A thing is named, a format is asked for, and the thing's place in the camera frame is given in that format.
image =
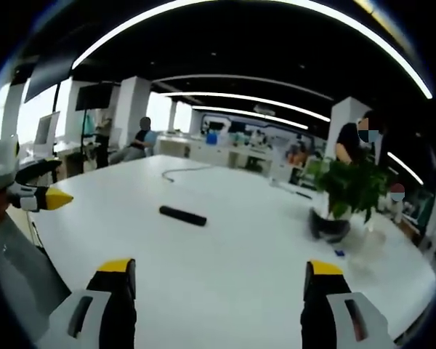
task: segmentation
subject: curved led light strip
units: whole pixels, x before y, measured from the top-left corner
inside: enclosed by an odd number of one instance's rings
[[[314,113],[312,111],[308,111],[307,109],[296,107],[295,105],[285,104],[281,102],[276,102],[274,100],[266,100],[264,98],[244,96],[244,95],[234,95],[233,93],[220,93],[220,92],[167,92],[160,93],[160,95],[174,97],[174,96],[206,96],[206,97],[226,97],[226,98],[236,98],[239,100],[253,100],[254,102],[266,103],[277,105],[278,107],[292,109],[293,111],[298,111],[300,113],[304,113],[314,118],[329,122],[330,118],[326,116]]]
[[[223,113],[233,113],[233,114],[255,116],[256,118],[261,118],[261,119],[270,120],[270,121],[277,121],[277,122],[281,122],[283,124],[299,127],[300,129],[308,129],[308,126],[306,126],[306,125],[302,125],[302,124],[298,124],[296,122],[276,118],[274,116],[254,113],[253,111],[240,111],[238,109],[228,109],[228,108],[218,108],[218,107],[201,107],[198,105],[194,105],[192,107],[192,109],[196,109],[197,111],[222,111]]]
[[[388,152],[387,155],[394,160],[395,162],[397,162],[405,171],[407,171],[408,173],[411,174],[411,176],[413,178],[416,179],[416,181],[418,183],[420,183],[421,185],[423,185],[423,181],[421,180],[421,178],[417,175],[417,173],[415,173],[414,171],[412,171],[412,169],[410,167],[408,167],[406,164],[403,163],[402,160],[400,160],[396,155],[394,155],[393,153]]]
[[[93,43],[93,45],[91,45],[79,58],[77,58],[74,61],[73,69],[78,65],[80,65],[83,60],[88,58],[88,56],[90,56],[95,50],[100,48],[104,43],[114,38],[119,33],[125,31],[127,28],[130,28],[133,25],[141,23],[142,21],[148,18],[171,11],[172,9],[177,9],[180,7],[189,6],[193,4],[200,4],[202,2],[208,2],[208,1],[216,1],[216,0],[176,0],[176,1],[169,2],[168,4],[163,4],[153,9],[149,9],[148,11],[143,12],[140,15],[131,18],[130,20],[127,20],[126,22],[120,24],[118,27],[114,28],[109,33],[106,33],[95,43]],[[352,19],[351,17],[346,16],[343,13],[336,11],[335,9],[332,9],[322,4],[318,4],[310,0],[260,0],[260,1],[274,1],[274,2],[281,2],[284,4],[304,7],[305,9],[311,9],[312,11],[321,13],[322,15],[331,17],[335,20],[344,23],[345,25],[348,25],[349,27],[355,29],[359,33],[363,34],[364,36],[372,40],[372,42],[374,42],[379,47],[381,47],[389,56],[391,56],[392,59],[394,59],[397,63],[399,63],[399,65],[403,68],[403,70],[415,81],[415,84],[419,87],[421,92],[423,92],[426,98],[430,99],[433,97],[432,93],[430,92],[424,81],[421,79],[420,75],[412,68],[412,66],[407,62],[407,60],[405,60],[405,58],[400,55],[399,52],[397,52],[378,34],[374,33],[371,29],[368,29],[363,24]]]

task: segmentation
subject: black plant pot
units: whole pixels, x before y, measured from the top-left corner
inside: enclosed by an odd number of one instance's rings
[[[309,225],[314,238],[322,238],[330,244],[340,242],[350,230],[348,220],[327,220],[313,208],[310,209]]]

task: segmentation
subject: small blue object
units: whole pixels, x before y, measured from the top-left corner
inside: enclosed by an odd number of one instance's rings
[[[206,136],[206,144],[216,145],[218,143],[218,136],[216,133],[208,133]]]

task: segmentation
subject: black shirt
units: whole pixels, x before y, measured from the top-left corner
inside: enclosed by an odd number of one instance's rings
[[[144,141],[144,138],[145,138],[145,135],[146,135],[147,133],[148,133],[148,130],[141,129],[141,130],[136,134],[136,137],[134,137],[134,138],[135,138],[136,140],[139,140],[140,142],[143,142],[143,141]],[[136,143],[131,143],[129,146],[130,146],[130,147],[133,147],[133,148],[140,149],[141,151],[143,151],[144,148],[145,148],[143,145],[136,144]]]
[[[345,124],[339,136],[337,137],[337,143],[340,143],[346,148],[347,153],[353,162],[359,160],[361,155],[360,138],[358,137],[357,124],[350,122]]]

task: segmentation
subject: green leaves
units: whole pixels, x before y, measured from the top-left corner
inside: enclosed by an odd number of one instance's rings
[[[329,212],[335,219],[350,206],[352,213],[366,211],[365,222],[370,220],[379,197],[386,195],[387,183],[388,175],[366,156],[357,164],[332,161],[315,179],[317,189],[329,194]]]

